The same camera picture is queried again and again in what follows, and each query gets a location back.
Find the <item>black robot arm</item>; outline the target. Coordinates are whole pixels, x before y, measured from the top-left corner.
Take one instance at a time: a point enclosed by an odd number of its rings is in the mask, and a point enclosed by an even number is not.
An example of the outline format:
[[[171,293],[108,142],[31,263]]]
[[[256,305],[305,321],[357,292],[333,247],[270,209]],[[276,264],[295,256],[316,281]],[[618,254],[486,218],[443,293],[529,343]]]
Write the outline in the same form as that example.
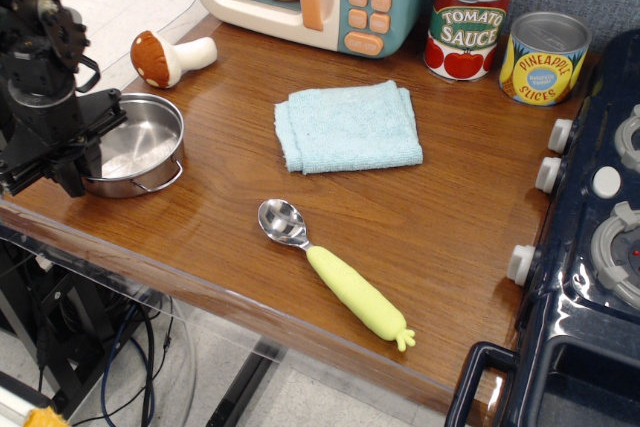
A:
[[[101,140],[126,119],[117,89],[84,85],[86,27],[61,0],[1,0],[1,192],[12,196],[42,178],[70,197],[102,174]]]

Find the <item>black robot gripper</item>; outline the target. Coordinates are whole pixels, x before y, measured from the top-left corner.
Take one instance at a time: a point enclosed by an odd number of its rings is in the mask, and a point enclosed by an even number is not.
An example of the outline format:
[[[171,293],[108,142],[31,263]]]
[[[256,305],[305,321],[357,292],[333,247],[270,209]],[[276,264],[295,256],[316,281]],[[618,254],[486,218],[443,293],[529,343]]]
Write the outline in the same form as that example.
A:
[[[71,74],[54,93],[38,77],[1,77],[1,193],[17,195],[42,178],[71,197],[85,195],[82,176],[102,177],[101,139],[126,120],[117,89],[79,96]]]

